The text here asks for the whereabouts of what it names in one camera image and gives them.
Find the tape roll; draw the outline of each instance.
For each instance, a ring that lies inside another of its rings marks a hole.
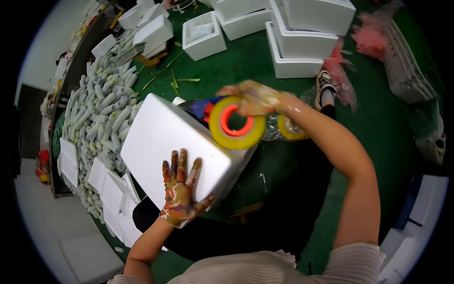
[[[308,136],[303,130],[300,130],[296,133],[290,132],[286,127],[287,121],[290,121],[287,117],[280,115],[279,118],[277,119],[277,127],[279,131],[281,132],[282,136],[289,140],[304,140],[307,139]]]
[[[239,130],[228,128],[228,120],[236,112],[241,98],[229,96],[218,101],[210,113],[208,127],[220,145],[229,149],[248,149],[257,144],[265,133],[264,116],[248,116],[246,124]]]

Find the person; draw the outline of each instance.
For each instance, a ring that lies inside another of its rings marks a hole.
[[[149,198],[134,209],[143,234],[131,248],[123,274],[111,284],[153,283],[150,265],[164,245],[195,261],[169,283],[376,283],[384,255],[379,252],[380,198],[375,169],[358,139],[336,122],[336,90],[327,71],[316,81],[315,109],[294,95],[248,80],[225,86],[217,95],[242,97],[240,115],[277,112],[310,139],[297,142],[298,168],[266,200],[255,222],[229,224],[196,218],[213,200],[192,199],[202,161],[186,178],[187,152],[172,152],[163,163],[166,205]],[[322,208],[333,168],[348,181],[333,250],[322,275],[295,270]]]

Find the yellow tape roll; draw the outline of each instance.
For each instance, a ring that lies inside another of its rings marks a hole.
[[[211,135],[220,145],[229,149],[248,149],[257,144],[262,139],[265,133],[266,122],[264,116],[255,116],[252,118],[252,127],[250,130],[241,136],[228,135],[221,126],[221,116],[227,108],[232,105],[241,103],[241,98],[236,96],[229,96],[218,101],[210,113],[209,129]]]
[[[279,118],[277,119],[277,127],[278,127],[279,131],[281,132],[282,136],[284,136],[285,138],[287,138],[289,140],[304,140],[304,139],[308,138],[308,136],[306,135],[306,133],[303,130],[301,130],[297,133],[292,133],[292,132],[288,131],[287,128],[285,127],[286,119],[288,119],[288,118],[283,115],[280,115]]]

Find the pink plastic bag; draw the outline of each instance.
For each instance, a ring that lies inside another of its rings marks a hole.
[[[354,113],[358,107],[356,102],[355,89],[348,80],[347,74],[341,66],[341,63],[347,65],[354,71],[353,64],[350,60],[344,59],[342,53],[351,54],[349,51],[342,50],[344,47],[344,39],[339,37],[333,53],[328,59],[324,60],[323,69],[330,73],[333,84],[336,86],[337,98],[342,105],[350,105],[351,112]]]
[[[389,24],[394,13],[403,5],[401,0],[392,0],[372,15],[365,12],[360,13],[359,18],[363,23],[362,27],[351,26],[354,32],[351,37],[356,41],[356,50],[359,53],[383,61],[388,48],[388,40],[383,35],[385,26]]]
[[[170,4],[170,0],[164,0],[163,1],[163,8],[168,10],[168,9],[171,9],[173,7],[172,4]]]

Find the hand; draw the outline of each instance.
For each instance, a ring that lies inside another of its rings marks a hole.
[[[178,152],[172,151],[172,167],[170,171],[167,161],[163,161],[166,204],[161,210],[160,216],[177,228],[182,228],[190,220],[196,218],[210,206],[214,199],[213,195],[198,203],[195,203],[192,199],[192,189],[200,175],[202,159],[197,158],[194,161],[191,173],[186,179],[187,156],[186,149],[181,149],[180,159],[178,160]]]
[[[237,95],[243,98],[238,114],[242,116],[269,115],[282,112],[282,102],[293,96],[280,92],[252,80],[237,85],[228,85],[220,89],[216,96]]]

